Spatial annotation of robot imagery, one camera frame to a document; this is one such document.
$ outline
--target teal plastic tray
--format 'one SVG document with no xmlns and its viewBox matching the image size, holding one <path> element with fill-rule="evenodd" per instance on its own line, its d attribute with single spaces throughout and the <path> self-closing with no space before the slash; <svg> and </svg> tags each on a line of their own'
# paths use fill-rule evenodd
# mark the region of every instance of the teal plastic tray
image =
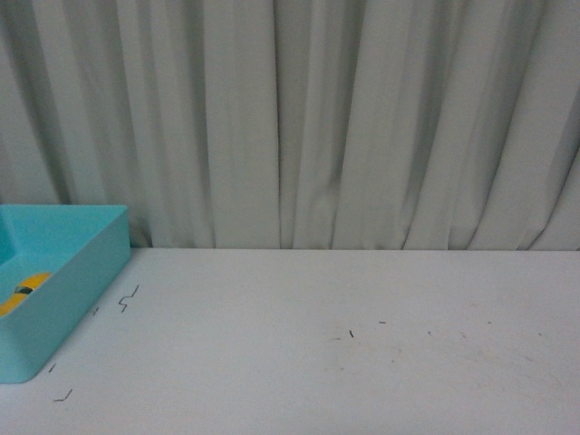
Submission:
<svg viewBox="0 0 580 435">
<path fill-rule="evenodd" d="M 124 206 L 0 206 L 0 303 L 52 273 L 0 317 L 0 382 L 33 378 L 130 256 Z"/>
</svg>

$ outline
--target curtain fold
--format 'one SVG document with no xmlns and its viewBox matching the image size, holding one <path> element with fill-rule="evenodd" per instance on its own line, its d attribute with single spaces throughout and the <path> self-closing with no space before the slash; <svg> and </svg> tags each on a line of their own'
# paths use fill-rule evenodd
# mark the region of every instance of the curtain fold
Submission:
<svg viewBox="0 0 580 435">
<path fill-rule="evenodd" d="M 0 201 L 135 246 L 580 248 L 580 0 L 0 0 Z"/>
</svg>

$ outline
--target gray curtain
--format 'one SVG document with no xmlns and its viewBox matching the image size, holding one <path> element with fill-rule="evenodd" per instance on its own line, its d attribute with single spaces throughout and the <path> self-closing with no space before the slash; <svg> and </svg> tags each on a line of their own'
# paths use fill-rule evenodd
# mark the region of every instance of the gray curtain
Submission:
<svg viewBox="0 0 580 435">
<path fill-rule="evenodd" d="M 154 247 L 580 247 L 580 1 L 0 0 L 0 201 Z"/>
</svg>

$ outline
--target table surface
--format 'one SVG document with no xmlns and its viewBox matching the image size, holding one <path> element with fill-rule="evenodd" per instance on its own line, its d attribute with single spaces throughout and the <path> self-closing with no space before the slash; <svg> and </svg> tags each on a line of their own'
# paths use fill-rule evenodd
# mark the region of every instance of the table surface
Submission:
<svg viewBox="0 0 580 435">
<path fill-rule="evenodd" d="M 579 260 L 136 249 L 0 432 L 577 435 Z"/>
</svg>

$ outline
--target plastic bin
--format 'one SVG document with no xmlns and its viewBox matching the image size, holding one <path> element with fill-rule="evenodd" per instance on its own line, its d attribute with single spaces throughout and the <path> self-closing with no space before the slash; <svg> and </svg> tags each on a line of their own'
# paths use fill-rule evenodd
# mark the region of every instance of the plastic bin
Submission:
<svg viewBox="0 0 580 435">
<path fill-rule="evenodd" d="M 0 206 L 0 303 L 52 273 L 0 317 L 0 382 L 33 378 L 130 256 L 124 206 Z"/>
</svg>

